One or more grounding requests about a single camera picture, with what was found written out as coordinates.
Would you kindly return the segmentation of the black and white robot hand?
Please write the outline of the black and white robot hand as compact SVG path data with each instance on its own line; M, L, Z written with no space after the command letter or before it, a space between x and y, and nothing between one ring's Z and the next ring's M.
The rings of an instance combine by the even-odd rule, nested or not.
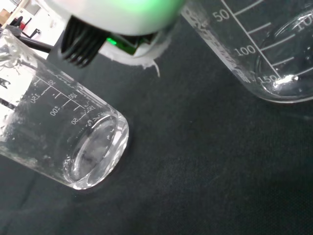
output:
M60 56L86 67L98 54L143 68L156 67L170 45L184 0L40 0L66 23Z

